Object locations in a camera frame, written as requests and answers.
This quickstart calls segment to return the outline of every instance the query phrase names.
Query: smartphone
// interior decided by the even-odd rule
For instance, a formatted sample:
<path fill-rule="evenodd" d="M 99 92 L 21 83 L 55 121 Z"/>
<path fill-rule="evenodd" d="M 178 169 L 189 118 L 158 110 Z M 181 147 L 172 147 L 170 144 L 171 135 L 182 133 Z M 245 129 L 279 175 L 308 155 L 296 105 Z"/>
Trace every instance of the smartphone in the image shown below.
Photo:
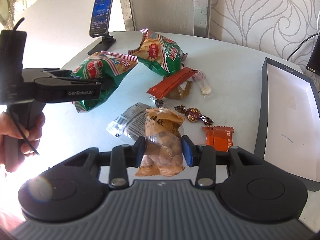
<path fill-rule="evenodd" d="M 93 38 L 108 32 L 113 0 L 94 0 L 89 35 Z"/>

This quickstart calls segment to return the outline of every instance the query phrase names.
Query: human hand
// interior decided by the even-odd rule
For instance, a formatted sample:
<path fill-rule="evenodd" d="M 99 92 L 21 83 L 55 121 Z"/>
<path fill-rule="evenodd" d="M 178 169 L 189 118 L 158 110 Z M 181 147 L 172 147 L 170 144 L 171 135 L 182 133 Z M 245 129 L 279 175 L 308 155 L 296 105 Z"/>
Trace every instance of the human hand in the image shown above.
<path fill-rule="evenodd" d="M 45 117 L 44 114 L 41 113 L 36 120 L 36 126 L 29 131 L 20 125 L 22 132 L 35 149 L 37 149 L 39 146 L 44 122 Z M 23 139 L 11 117 L 3 112 L 0 114 L 0 164 L 4 164 L 4 135 L 9 135 L 10 137 L 17 139 Z M 35 154 L 27 143 L 23 143 L 20 150 L 26 156 L 33 156 Z"/>

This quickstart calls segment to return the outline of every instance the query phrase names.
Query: red wrapper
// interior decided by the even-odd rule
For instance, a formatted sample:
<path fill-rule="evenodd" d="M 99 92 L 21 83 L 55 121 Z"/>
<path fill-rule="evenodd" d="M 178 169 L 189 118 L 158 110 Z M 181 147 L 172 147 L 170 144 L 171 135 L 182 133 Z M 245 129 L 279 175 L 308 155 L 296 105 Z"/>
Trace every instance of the red wrapper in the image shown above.
<path fill-rule="evenodd" d="M 202 127 L 206 134 L 206 145 L 210 145 L 216 151 L 227 152 L 232 143 L 232 134 L 235 131 L 233 127 L 213 126 Z"/>
<path fill-rule="evenodd" d="M 153 95 L 154 97 L 161 99 L 166 96 L 175 87 L 185 82 L 188 78 L 192 77 L 197 70 L 191 69 L 189 67 L 182 68 L 175 74 L 165 78 L 159 84 L 151 87 L 147 93 Z"/>

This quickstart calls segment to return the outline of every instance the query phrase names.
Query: food package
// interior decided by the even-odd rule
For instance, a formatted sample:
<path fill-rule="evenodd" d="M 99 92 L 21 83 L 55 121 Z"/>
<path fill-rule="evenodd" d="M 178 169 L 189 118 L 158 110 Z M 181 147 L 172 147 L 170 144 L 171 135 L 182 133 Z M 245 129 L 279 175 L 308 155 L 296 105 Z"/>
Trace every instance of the food package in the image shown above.
<path fill-rule="evenodd" d="M 178 87 L 180 84 L 185 82 L 188 78 L 190 78 L 192 75 L 194 75 L 197 72 L 197 70 L 185 67 L 176 72 L 175 74 L 171 75 L 170 77 L 165 78 L 157 85 L 151 87 L 148 90 L 148 93 L 150 95 L 155 96 L 156 98 L 163 98 L 166 97 L 172 90 L 176 87 Z"/>
<path fill-rule="evenodd" d="M 144 136 L 146 109 L 151 108 L 143 103 L 136 103 L 114 119 L 106 128 L 113 136 L 131 144 L 139 136 Z"/>
<path fill-rule="evenodd" d="M 174 89 L 172 89 L 168 94 L 166 94 L 166 98 L 180 100 L 186 98 L 191 90 L 193 81 L 185 81 L 182 84 L 178 85 Z"/>
<path fill-rule="evenodd" d="M 202 71 L 198 71 L 192 76 L 193 80 L 199 85 L 201 93 L 204 97 L 212 96 L 212 89 L 206 79 L 205 74 Z"/>
<path fill-rule="evenodd" d="M 88 112 L 106 102 L 118 88 L 124 77 L 135 65 L 137 65 L 137 63 L 137 57 L 113 52 L 95 52 L 87 57 L 71 73 L 71 77 L 80 79 L 103 79 L 111 77 L 114 81 L 114 85 L 110 89 L 101 91 L 99 99 L 74 102 L 77 111 Z"/>
<path fill-rule="evenodd" d="M 171 177 L 184 170 L 181 135 L 184 117 L 167 108 L 147 109 L 146 150 L 136 176 Z"/>
<path fill-rule="evenodd" d="M 213 126 L 202 129 L 206 134 L 206 145 L 214 147 L 216 151 L 227 152 L 229 147 L 233 146 L 232 134 L 235 131 L 233 127 Z"/>
<path fill-rule="evenodd" d="M 128 54 L 137 56 L 139 62 L 163 77 L 183 67 L 187 54 L 182 52 L 177 43 L 148 29 L 141 32 L 143 36 L 139 48 L 129 50 Z"/>

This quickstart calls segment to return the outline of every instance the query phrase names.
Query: white table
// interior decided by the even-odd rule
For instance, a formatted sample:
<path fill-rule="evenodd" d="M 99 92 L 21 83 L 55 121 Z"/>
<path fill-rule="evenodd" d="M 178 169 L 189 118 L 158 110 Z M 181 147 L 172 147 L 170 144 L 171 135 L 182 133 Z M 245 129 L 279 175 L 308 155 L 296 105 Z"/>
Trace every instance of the white table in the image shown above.
<path fill-rule="evenodd" d="M 137 48 L 142 38 L 140 32 L 114 32 L 111 35 L 117 41 L 110 51 L 119 53 L 127 53 L 129 49 Z M 184 104 L 186 107 L 199 108 L 204 115 L 213 119 L 215 125 L 233 126 L 234 145 L 253 152 L 260 114 L 261 68 L 265 57 L 275 59 L 301 72 L 300 68 L 289 61 L 235 44 L 179 34 L 165 33 L 164 36 L 177 42 L 184 53 L 189 52 L 186 66 L 202 70 L 213 90 L 213 96 L 205 98 L 195 84 L 190 95 L 184 100 L 165 98 L 165 107 L 173 108 Z M 75 69 L 98 42 L 99 40 L 94 41 L 63 68 Z M 70 103 L 47 104 L 44 109 L 47 119 L 39 146 L 39 153 L 44 160 L 42 163 L 52 166 L 89 147 L 109 151 L 114 146 L 123 144 L 120 139 L 106 132 L 106 126 L 137 102 L 151 105 L 152 101 L 146 91 L 161 80 L 159 75 L 139 63 L 106 103 L 88 113 L 78 114 Z M 189 121 L 183 124 L 184 133 L 195 144 L 205 142 L 202 125 L 202 122 Z M 135 172 L 135 168 L 128 169 L 131 182 L 135 178 Z M 196 167 L 186 167 L 173 179 L 187 178 L 194 182 L 196 173 Z M 218 167 L 217 182 L 222 182 L 226 177 L 225 167 Z M 149 179 L 159 178 L 163 179 L 161 176 L 149 177 Z M 108 168 L 102 170 L 100 180 L 108 181 Z M 320 229 L 320 222 L 316 218 L 319 214 L 316 210 L 320 210 L 319 200 L 313 200 L 316 194 L 309 195 L 307 206 L 301 216 L 313 230 Z"/>

